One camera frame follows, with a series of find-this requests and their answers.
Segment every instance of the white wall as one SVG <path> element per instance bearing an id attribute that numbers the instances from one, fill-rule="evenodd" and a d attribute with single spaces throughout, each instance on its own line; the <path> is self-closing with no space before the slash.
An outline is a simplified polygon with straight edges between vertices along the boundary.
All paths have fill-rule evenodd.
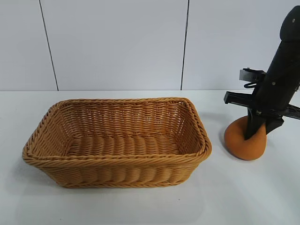
<path id="1" fill-rule="evenodd" d="M 187 0 L 42 0 L 60 90 L 179 90 Z"/>
<path id="2" fill-rule="evenodd" d="M 0 2 L 0 90 L 56 90 L 38 0 Z"/>
<path id="3" fill-rule="evenodd" d="M 60 90 L 179 90 L 188 0 L 41 0 Z M 299 0 L 190 0 L 183 89 L 267 70 Z M 0 90 L 56 90 L 38 0 L 0 1 Z"/>
<path id="4" fill-rule="evenodd" d="M 267 70 L 299 0 L 190 0 L 183 89 L 242 89 L 239 70 Z"/>

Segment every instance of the wicker basket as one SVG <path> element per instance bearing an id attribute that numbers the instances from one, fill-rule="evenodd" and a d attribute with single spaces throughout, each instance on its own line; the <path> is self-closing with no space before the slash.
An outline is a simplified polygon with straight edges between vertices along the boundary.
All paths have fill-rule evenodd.
<path id="1" fill-rule="evenodd" d="M 211 153 L 186 98 L 75 99 L 52 106 L 22 157 L 67 188 L 177 185 Z"/>

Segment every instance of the orange ball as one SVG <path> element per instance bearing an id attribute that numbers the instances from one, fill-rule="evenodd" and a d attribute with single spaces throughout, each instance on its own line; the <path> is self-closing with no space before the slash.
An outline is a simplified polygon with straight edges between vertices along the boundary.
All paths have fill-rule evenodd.
<path id="1" fill-rule="evenodd" d="M 263 124 L 248 140 L 245 140 L 248 117 L 244 116 L 228 126 L 224 133 L 228 151 L 237 158 L 255 160 L 263 155 L 267 145 L 266 126 Z"/>

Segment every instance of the robotic arm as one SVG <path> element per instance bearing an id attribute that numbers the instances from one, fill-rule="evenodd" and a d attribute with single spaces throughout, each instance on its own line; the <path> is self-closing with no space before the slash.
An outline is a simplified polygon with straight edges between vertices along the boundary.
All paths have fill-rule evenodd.
<path id="1" fill-rule="evenodd" d="M 283 116 L 300 120 L 300 108 L 290 105 L 300 86 L 300 6 L 286 16 L 280 30 L 281 43 L 267 72 L 249 68 L 240 71 L 240 80 L 252 94 L 226 92 L 224 102 L 247 107 L 245 139 L 265 124 L 266 133 L 280 127 Z"/>

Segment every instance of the white table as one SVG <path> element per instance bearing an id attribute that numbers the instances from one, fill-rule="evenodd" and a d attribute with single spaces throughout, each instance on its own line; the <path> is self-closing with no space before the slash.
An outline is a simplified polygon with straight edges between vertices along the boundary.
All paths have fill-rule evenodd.
<path id="1" fill-rule="evenodd" d="M 285 118 L 265 154 L 241 161 L 222 145 L 224 129 L 246 114 L 225 91 L 0 92 L 0 225 L 299 225 L 300 121 Z M 25 164 L 22 148 L 48 108 L 70 98 L 181 96 L 196 106 L 211 156 L 178 186 L 65 189 Z M 300 95 L 292 101 L 300 105 Z"/>

